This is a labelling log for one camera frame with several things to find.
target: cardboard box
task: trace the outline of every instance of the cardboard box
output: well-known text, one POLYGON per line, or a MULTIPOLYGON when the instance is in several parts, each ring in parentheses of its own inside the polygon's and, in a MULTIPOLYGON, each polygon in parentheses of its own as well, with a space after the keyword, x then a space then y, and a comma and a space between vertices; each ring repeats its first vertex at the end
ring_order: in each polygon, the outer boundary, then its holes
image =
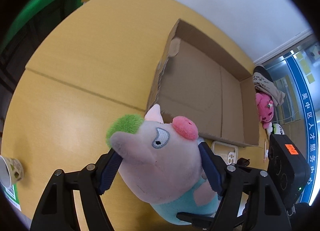
POLYGON ((251 74, 214 40, 183 20, 169 34, 146 110, 155 103, 166 123, 185 116, 197 125, 201 137, 241 147, 259 144, 251 74), (181 39, 180 46, 169 57, 174 38, 181 39))

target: embroidered eye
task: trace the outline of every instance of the embroidered eye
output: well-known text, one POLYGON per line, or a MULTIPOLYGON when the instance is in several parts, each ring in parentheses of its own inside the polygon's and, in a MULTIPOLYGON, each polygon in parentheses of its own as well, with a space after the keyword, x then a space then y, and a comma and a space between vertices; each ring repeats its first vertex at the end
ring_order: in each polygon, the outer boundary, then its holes
POLYGON ((156 130, 157 130, 157 137, 153 140, 152 147, 159 149, 168 143, 170 139, 170 134, 162 128, 156 128, 156 130))

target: plush toy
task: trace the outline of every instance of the plush toy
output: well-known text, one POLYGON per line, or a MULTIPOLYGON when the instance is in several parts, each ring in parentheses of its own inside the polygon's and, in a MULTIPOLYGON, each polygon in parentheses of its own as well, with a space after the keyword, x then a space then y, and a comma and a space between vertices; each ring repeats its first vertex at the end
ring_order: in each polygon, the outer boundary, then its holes
POLYGON ((119 173, 131 191, 168 222, 188 225, 178 212, 211 216, 218 208, 217 193, 202 177, 197 138, 196 125, 183 116, 164 124, 156 104, 144 119, 118 119, 107 144, 123 158, 119 173))
POLYGON ((270 139, 270 134, 281 134, 284 135, 284 130, 280 124, 270 122, 267 128, 268 139, 270 139))
POLYGON ((259 118, 266 129, 269 126, 274 114, 273 101, 271 97, 263 92, 256 93, 256 104, 259 111, 259 118))

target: pink snout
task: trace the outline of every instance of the pink snout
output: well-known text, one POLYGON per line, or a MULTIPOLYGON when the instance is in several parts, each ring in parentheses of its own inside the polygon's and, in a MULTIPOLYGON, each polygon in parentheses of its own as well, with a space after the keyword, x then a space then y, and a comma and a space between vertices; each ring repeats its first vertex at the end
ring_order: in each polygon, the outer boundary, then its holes
POLYGON ((195 123, 184 116, 177 116, 172 120, 175 131, 188 140, 198 138, 198 128, 195 123))

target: wooden table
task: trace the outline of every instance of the wooden table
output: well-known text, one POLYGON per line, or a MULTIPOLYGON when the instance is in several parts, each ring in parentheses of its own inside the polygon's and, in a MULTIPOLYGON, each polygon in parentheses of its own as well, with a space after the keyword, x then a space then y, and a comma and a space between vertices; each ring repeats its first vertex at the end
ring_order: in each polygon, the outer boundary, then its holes
MULTIPOLYGON (((169 31, 183 18, 207 33, 252 71, 254 64, 222 31, 174 0, 90 0, 44 40, 12 97, 2 155, 18 158, 22 212, 32 218, 54 170, 82 169, 108 151, 110 124, 127 113, 143 115, 153 74, 169 31)), ((263 163, 259 147, 240 148, 251 166, 263 163)), ((76 209, 87 230, 79 194, 76 209)), ((116 230, 164 230, 172 225, 137 199, 119 175, 102 196, 116 230)), ((191 227, 175 226, 175 230, 191 227)))

